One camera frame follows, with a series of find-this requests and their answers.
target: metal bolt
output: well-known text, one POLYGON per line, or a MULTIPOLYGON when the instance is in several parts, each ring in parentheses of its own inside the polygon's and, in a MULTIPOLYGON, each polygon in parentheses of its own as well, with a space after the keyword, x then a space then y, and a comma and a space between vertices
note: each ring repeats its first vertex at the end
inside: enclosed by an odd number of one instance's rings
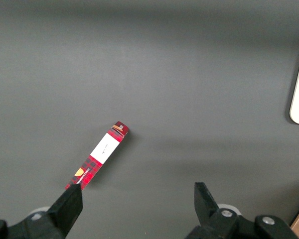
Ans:
POLYGON ((233 213, 230 212, 230 211, 228 211, 228 210, 223 210, 223 211, 221 211, 221 214, 222 214, 224 217, 227 217, 227 218, 230 218, 230 217, 233 215, 233 213))
POLYGON ((42 217, 41 214, 36 213, 36 214, 34 214, 34 215, 31 217, 31 220, 32 220, 32 221, 36 221, 36 220, 40 219, 41 217, 42 217))
POLYGON ((270 218, 270 217, 263 217, 263 222, 268 224, 268 225, 273 225, 275 224, 275 220, 270 218))

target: logo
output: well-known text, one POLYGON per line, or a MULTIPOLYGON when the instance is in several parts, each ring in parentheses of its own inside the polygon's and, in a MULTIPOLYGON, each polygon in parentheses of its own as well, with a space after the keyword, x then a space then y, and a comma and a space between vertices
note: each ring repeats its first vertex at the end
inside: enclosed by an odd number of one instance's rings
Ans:
POLYGON ((121 132, 123 132, 123 125, 120 125, 120 127, 118 127, 117 125, 113 125, 112 126, 112 128, 115 128, 115 129, 117 129, 117 130, 119 130, 119 131, 121 131, 121 132))
POLYGON ((84 173, 84 170, 82 168, 79 168, 79 170, 74 174, 74 176, 81 176, 84 173))
POLYGON ((90 171, 90 168, 88 168, 88 169, 85 171, 85 173, 83 174, 83 176, 79 179, 79 181, 78 181, 76 184, 80 183, 80 182, 82 181, 82 179, 84 178, 84 176, 85 176, 89 171, 90 171))

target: screw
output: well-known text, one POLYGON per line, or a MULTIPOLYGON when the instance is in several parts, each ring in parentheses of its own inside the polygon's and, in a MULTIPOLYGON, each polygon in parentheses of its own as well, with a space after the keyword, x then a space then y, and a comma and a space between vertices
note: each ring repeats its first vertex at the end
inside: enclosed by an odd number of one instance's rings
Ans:
POLYGON ((39 214, 39 213, 36 213, 36 214, 34 214, 32 217, 31 217, 31 220, 32 221, 36 221, 36 220, 38 220, 38 219, 40 219, 42 216, 39 214))
POLYGON ((232 212, 228 211, 228 210, 223 210, 221 211, 221 214, 224 216, 224 217, 227 217, 227 218, 230 218, 233 214, 232 212))
POLYGON ((275 220, 270 218, 270 217, 263 217, 263 222, 268 224, 268 225, 273 225, 275 224, 275 220))

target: white label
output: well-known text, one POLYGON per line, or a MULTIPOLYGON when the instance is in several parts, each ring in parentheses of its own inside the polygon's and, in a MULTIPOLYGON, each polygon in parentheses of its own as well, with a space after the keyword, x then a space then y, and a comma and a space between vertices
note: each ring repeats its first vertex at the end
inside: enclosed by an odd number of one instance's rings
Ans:
POLYGON ((106 133, 99 144, 92 151, 91 156, 98 160, 100 163, 104 164, 116 149, 116 147, 119 145, 119 143, 120 142, 106 133))

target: gray tabletop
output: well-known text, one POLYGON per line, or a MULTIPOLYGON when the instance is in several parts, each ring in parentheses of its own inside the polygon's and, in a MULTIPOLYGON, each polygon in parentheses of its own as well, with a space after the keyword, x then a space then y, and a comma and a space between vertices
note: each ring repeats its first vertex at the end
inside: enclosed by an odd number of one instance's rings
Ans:
POLYGON ((68 238, 184 238, 194 182, 253 220, 299 210, 299 1, 0 2, 0 219, 51 205, 130 132, 68 238))

